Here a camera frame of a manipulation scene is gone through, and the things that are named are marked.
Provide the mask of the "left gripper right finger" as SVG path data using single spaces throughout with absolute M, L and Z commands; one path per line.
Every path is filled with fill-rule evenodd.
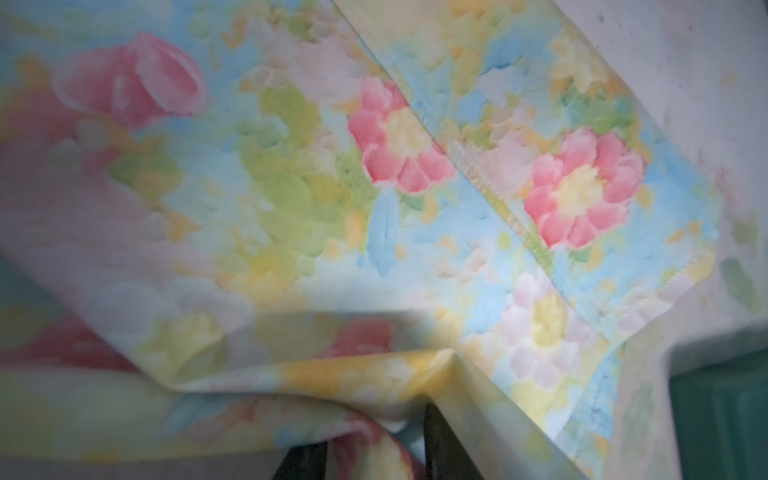
M 482 480 L 483 477 L 434 404 L 424 412 L 426 478 L 430 480 Z

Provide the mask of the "pastel floral skirt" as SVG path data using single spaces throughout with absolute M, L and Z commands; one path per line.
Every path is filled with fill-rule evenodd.
M 720 212 L 551 1 L 5 1 L 1 451 L 581 479 Z

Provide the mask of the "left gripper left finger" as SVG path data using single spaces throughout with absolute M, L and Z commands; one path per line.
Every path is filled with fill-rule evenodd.
M 291 448 L 273 475 L 273 480 L 325 480 L 328 443 Z

